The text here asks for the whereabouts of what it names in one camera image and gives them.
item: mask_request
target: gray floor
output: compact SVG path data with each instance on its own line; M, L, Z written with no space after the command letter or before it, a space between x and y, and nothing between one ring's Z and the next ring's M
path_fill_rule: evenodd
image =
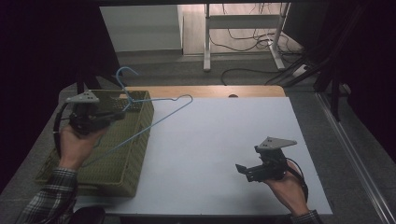
M182 56L180 52L121 53L119 59L121 65L128 65L140 74L133 76L124 73L122 80L130 86L221 85L221 73L226 69L239 67L262 71L276 70L268 53L216 55L213 58L212 71L209 73L203 72L202 57ZM256 74L241 70L227 74L224 79L228 85L263 85L274 76L271 73ZM292 88L285 89L285 92L291 100L319 179L332 207L333 215L322 218L325 223L334 224L383 223L313 92L312 83L315 80L315 77L311 77ZM103 78L100 78L100 82L105 89L118 89L116 85ZM75 89L75 86L67 88L60 97L64 99L74 94ZM388 202L390 211L396 211L394 162L356 118L347 104L347 98L340 99L340 116L352 143ZM50 130L50 126L49 121L46 128ZM43 134L44 139L48 141L37 142L35 148L50 148L48 146L51 139L50 132L43 132ZM24 171L38 169L36 161L43 161L44 157L42 153L37 154L35 149L32 150L27 161L4 190L0 197L0 220L8 220L9 222L5 223L11 223L10 220L15 219L15 216L39 189L38 186L33 186L28 190L24 188L34 179L34 175L26 176ZM120 221L117 217L107 217L105 223L116 224Z

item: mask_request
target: plaid sleeve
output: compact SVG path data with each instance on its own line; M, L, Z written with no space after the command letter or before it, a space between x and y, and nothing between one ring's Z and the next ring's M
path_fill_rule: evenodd
M291 221L293 224L323 224L317 210L310 211L308 214L300 217L292 217Z
M76 171L55 168L49 181L21 212L16 223L66 223L73 212Z

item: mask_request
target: human hand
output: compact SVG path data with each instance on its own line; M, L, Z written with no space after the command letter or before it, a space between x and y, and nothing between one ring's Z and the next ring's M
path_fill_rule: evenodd
M82 163L87 160L93 150L96 141L107 129L99 130L95 133L82 135L74 131L70 125L66 125L61 130L61 160L59 166L72 170L78 170Z
M288 165L299 172L292 162L288 161ZM309 213L300 180L292 173L287 171L281 180L268 179L263 182L270 187L277 199L291 211L294 217Z

